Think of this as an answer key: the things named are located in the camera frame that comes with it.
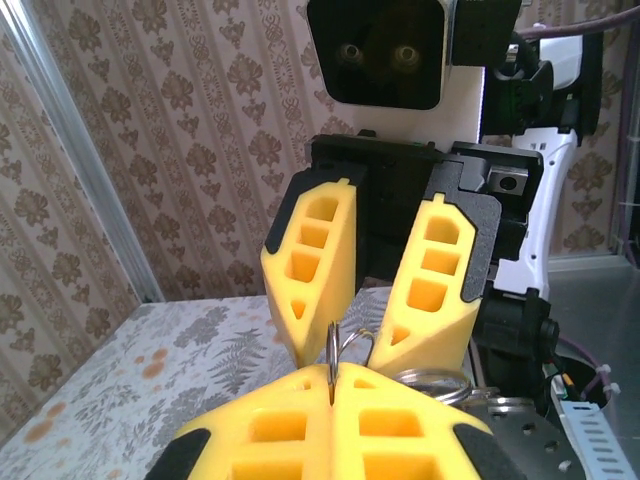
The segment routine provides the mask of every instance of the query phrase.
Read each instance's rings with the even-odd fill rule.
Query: table
[[[388,296],[362,290],[341,338],[377,331]],[[266,297],[142,305],[0,450],[0,477],[141,480],[182,425],[294,368]]]
[[[640,273],[553,273],[550,284],[563,333],[622,388],[618,440],[640,471]],[[377,331],[389,291],[361,291],[342,338]],[[356,342],[341,359],[361,362],[367,349]],[[293,369],[265,297],[143,305],[0,450],[2,478],[142,479],[184,423]]]

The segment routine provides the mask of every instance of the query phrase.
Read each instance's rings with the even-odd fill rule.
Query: patterned tablecloth
[[[341,337],[377,331],[388,295],[361,291]],[[143,305],[0,450],[0,478],[142,479],[184,423],[293,370],[266,297]]]

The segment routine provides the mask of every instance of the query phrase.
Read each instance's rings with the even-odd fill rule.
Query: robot
[[[460,375],[473,338],[486,383],[546,415],[551,229],[598,120],[602,37],[525,42],[520,3],[308,2],[327,92],[360,131],[309,140],[261,254],[298,370],[185,426],[148,480],[553,478],[514,461]],[[513,147],[478,143],[494,134]],[[366,364],[342,363],[366,277],[393,283],[389,304]],[[434,374],[460,389],[424,395]],[[585,478],[563,455],[574,467],[552,469]]]

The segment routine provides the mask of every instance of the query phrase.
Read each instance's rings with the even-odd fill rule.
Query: damask pattern wallpaper
[[[0,32],[0,444],[140,304]]]
[[[306,1],[32,2],[167,299],[262,292],[258,252],[305,141],[353,131],[323,87]],[[621,7],[537,0],[519,24]],[[555,253],[607,248],[626,42],[607,35],[598,134],[567,179]]]

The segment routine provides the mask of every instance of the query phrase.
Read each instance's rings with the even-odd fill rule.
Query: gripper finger
[[[443,194],[420,205],[369,368],[386,376],[412,368],[461,367],[480,299],[462,300],[476,229]]]
[[[318,358],[329,324],[356,293],[356,191],[344,178],[296,193],[292,211],[281,208],[286,218],[272,227],[284,230],[280,241],[262,250],[271,317],[298,368]]]
[[[146,480],[523,480],[488,426],[360,365],[311,365],[182,427]]]

